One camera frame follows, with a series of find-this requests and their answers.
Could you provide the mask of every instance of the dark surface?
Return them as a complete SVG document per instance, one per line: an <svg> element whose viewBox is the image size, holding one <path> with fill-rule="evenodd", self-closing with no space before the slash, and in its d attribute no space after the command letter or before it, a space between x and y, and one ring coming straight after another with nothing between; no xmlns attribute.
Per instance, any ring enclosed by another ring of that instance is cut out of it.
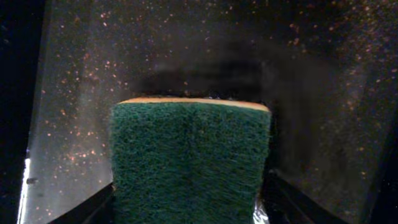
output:
<svg viewBox="0 0 398 224"><path fill-rule="evenodd" d="M0 30L2 34L0 56L4 64L2 78L5 80L1 82L2 104L5 105L2 107L9 108L2 110L6 116L2 116L1 121L1 158L5 162L1 163L0 186L1 200L5 203L1 204L0 217L1 223L13 223L19 198L18 186L22 179L23 157L21 156L26 150L32 88L37 68L42 10L36 7L43 4L20 5L14 1L6 3L15 5L10 5L11 10L8 10L10 7L1 7L7 11L6 15L10 16L1 21ZM345 136L326 142L330 145L330 149L320 156L332 159L335 156L335 158L329 162L319 159L317 160L319 164L307 168L312 172L286 179L323 205L325 209L333 211L345 220L366 219L366 213L358 214L350 209L334 208L345 207L341 204L341 200L339 202L341 198L347 200L345 203L355 207L354 200L358 195L353 192L362 192L361 198L371 195L372 192L368 190L372 189L370 186L373 183L377 183L375 180L377 175L381 175L377 171L381 165L374 161L375 158L383 158L380 152L384 148L384 140L389 132L389 123L396 107L397 50L394 40L397 39L397 32L394 24L397 6L394 3L381 2L378 6L343 2L324 5L281 3L276 6L274 4L279 3L270 1L269 12L266 12L264 2L261 5L258 3L233 5L231 10L233 13L228 14L225 12L230 9L229 4L217 4L211 7L194 1L179 6L160 7L158 4L154 5L155 3L147 4L133 7L123 2L118 4L91 1L84 4L64 2L54 4L51 10L47 11L51 18L49 19L51 26L46 33L47 38L44 39L48 41L42 46L46 48L41 57L46 66L39 70L39 77L43 80L37 89L37 97L42 100L37 101L39 103L34 116L36 120L31 129L35 138L40 137L41 144L38 145L38 140L34 141L32 138L30 145L34 147L29 147L31 152L35 151L31 154L32 160L41 158L38 167L36 166L37 169L33 172L33 175L36 175L30 177L31 180L37 178L39 183L32 194L35 196L31 199L36 202L30 205L30 212L38 210L38 213L30 215L30 218L38 220L45 215L43 221L51 220L99 190L100 177L105 177L101 180L102 185L107 184L106 179L110 179L110 174L103 163L98 164L99 170L95 167L76 168L73 174L58 179L57 185L52 185L54 183L52 179L55 175L60 175L59 170L55 168L63 163L63 158L68 158L70 162L72 154L75 154L79 160L76 163L82 164L90 162L86 161L83 155L91 154L92 148L99 150L95 151L96 155L106 152L106 149L102 149L102 144L106 142L102 141L106 139L103 134L105 128L99 123L106 117L106 110L110 105L132 96L133 90L126 86L134 83L135 75L153 71L156 65L160 65L157 60L158 54L160 57L192 60L193 57L188 57L189 55L206 55L207 49L204 43L208 37L207 40L211 40L215 36L213 34L217 33L218 37L227 39L229 36L223 35L225 30L257 24L255 26L261 27L260 33L263 37L272 38L279 45L288 45L288 48L296 52L309 54L332 65L336 65L337 61L338 68L344 71L342 73L344 85L340 90L343 90L345 96L334 98L338 103L345 102L344 107L336 113L338 119L323 127L325 130L333 130L325 133L326 136L331 136L336 131ZM192 16L194 17L192 21L187 20ZM233 23L227 22L225 26L208 26L210 22L220 22L220 25L224 24L223 21L233 21ZM200 41L202 44L197 46L193 44ZM80 108L80 111L76 110L78 106L68 104L77 101L86 105ZM50 113L47 105L56 109ZM96 117L97 123L92 123L92 119L83 119L91 116ZM70 132L70 128L73 129L74 126L83 123L91 123L93 126L79 126L77 130L73 130L73 134L80 133L79 138L82 138L82 133L87 136L92 129L95 129L94 139L99 136L101 141L92 145L91 139L77 140L78 136L69 138L66 135ZM57 139L68 138L68 140L58 142L48 138L49 134ZM54 155L55 149L64 146L64 141L68 141L66 148L58 150ZM342 146L343 149L335 149L336 146ZM101 158L102 156L98 156L92 161ZM393 171L387 172L384 178L381 188L383 193L379 202L381 206L377 207L379 211L384 211L378 213L378 217L386 219L384 223L397 221L394 216L398 206L397 169L390 167L389 170ZM82 177L81 173L85 172L94 175L85 174L90 177ZM373 192L377 192L377 189L376 184ZM364 207L372 207L375 198L374 195L371 196L370 205L365 206L364 203ZM54 212L48 211L46 206L57 209Z"/></svg>

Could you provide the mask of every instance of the scrubbing sponge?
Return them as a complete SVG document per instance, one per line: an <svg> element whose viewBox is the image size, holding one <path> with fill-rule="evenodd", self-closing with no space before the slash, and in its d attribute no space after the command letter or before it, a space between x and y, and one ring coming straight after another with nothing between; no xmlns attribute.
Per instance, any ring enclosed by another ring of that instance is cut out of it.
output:
<svg viewBox="0 0 398 224"><path fill-rule="evenodd" d="M136 98L113 108L116 223L250 223L268 155L259 104Z"/></svg>

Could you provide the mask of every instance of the rough green texture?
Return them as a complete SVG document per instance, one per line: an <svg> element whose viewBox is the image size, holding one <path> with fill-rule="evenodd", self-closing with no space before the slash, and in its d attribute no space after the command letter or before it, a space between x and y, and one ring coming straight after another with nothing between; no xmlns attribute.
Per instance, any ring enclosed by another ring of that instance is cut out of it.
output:
<svg viewBox="0 0 398 224"><path fill-rule="evenodd" d="M206 103L115 106L116 223L250 223L270 118Z"/></svg>

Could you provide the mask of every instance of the crease in sponge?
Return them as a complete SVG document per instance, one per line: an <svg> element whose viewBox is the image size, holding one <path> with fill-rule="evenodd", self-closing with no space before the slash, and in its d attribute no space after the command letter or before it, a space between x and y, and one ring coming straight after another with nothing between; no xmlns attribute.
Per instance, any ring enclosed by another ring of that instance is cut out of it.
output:
<svg viewBox="0 0 398 224"><path fill-rule="evenodd" d="M111 116L116 223L251 223L268 156L260 104L136 98Z"/></svg>

